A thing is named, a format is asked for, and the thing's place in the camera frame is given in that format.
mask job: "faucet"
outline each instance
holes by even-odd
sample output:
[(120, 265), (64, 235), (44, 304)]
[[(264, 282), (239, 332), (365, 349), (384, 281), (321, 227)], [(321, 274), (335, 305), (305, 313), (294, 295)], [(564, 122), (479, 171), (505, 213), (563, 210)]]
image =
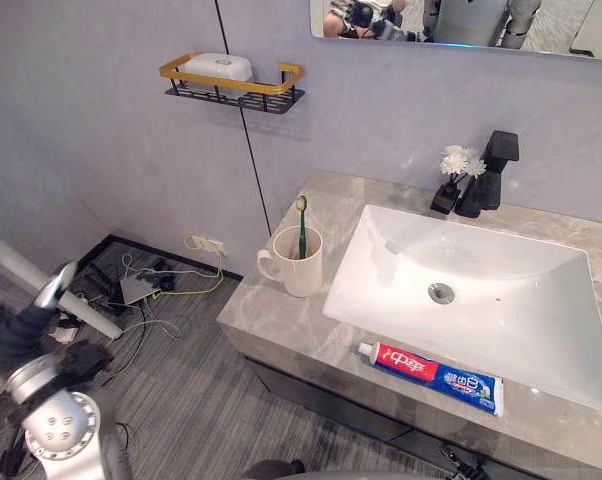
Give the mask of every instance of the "faucet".
[(495, 130), (483, 152), (486, 171), (472, 177), (454, 211), (463, 217), (477, 218), (481, 210), (496, 210), (501, 205), (501, 172), (506, 164), (519, 161), (519, 137), (516, 133)]

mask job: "toothpaste tube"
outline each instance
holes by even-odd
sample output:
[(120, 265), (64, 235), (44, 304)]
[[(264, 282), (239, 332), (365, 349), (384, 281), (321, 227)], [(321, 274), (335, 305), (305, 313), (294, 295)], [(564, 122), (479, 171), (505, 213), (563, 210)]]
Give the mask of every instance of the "toothpaste tube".
[(390, 345), (362, 343), (359, 353), (382, 370), (503, 416), (503, 380), (435, 362)]

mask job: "vessel sink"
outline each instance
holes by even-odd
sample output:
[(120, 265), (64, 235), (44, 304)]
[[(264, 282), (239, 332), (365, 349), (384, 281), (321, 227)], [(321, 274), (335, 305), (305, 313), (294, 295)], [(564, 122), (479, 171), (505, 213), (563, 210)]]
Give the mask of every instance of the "vessel sink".
[(366, 205), (323, 313), (602, 411), (583, 250)]

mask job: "small vase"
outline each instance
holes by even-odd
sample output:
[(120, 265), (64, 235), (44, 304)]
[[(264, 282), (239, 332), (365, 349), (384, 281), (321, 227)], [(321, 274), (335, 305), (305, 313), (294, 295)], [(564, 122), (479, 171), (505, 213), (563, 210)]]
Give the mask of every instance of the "small vase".
[(447, 215), (454, 208), (454, 204), (456, 203), (457, 198), (459, 198), (460, 193), (461, 190), (457, 188), (456, 183), (444, 183), (434, 195), (430, 208)]

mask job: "faucet handle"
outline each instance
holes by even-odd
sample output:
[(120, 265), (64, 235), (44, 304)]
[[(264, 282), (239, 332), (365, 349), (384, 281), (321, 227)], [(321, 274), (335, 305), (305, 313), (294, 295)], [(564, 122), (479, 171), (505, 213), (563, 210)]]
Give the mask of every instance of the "faucet handle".
[(501, 173), (508, 162), (519, 161), (519, 136), (495, 130), (485, 149), (483, 161), (489, 172)]

